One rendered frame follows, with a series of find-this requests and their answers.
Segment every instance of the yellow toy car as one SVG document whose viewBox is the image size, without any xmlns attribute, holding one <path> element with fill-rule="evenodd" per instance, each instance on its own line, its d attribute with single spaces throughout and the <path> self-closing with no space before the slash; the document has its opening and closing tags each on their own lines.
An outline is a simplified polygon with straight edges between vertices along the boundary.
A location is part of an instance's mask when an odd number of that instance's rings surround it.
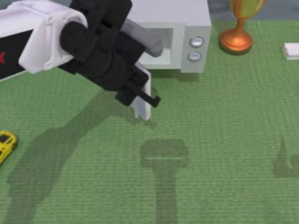
<svg viewBox="0 0 299 224">
<path fill-rule="evenodd" d="M 0 131 L 0 164 L 16 147 L 17 137 L 8 131 Z"/>
</svg>

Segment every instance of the silver knob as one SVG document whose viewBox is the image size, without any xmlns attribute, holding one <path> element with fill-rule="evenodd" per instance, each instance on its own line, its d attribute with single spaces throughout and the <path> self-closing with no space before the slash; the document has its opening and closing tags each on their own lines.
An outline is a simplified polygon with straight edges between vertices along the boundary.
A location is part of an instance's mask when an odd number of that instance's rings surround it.
<svg viewBox="0 0 299 224">
<path fill-rule="evenodd" d="M 204 39 L 202 39 L 200 36 L 194 37 L 190 39 L 189 44 L 192 48 L 199 48 L 204 44 Z"/>
<path fill-rule="evenodd" d="M 188 54 L 188 60 L 190 62 L 198 62 L 201 59 L 201 54 L 199 52 L 192 52 Z"/>
</svg>

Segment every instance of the green mat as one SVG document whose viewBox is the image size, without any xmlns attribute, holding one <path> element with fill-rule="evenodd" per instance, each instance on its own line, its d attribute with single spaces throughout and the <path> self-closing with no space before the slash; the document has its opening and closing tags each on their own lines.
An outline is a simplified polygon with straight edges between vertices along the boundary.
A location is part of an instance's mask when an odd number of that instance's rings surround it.
<svg viewBox="0 0 299 224">
<path fill-rule="evenodd" d="M 0 223 L 297 224 L 299 62 L 282 46 L 299 23 L 249 22 L 240 57 L 217 45 L 232 26 L 214 23 L 204 74 L 153 72 L 149 122 L 58 69 L 1 83 L 20 144 L 0 167 Z"/>
</svg>

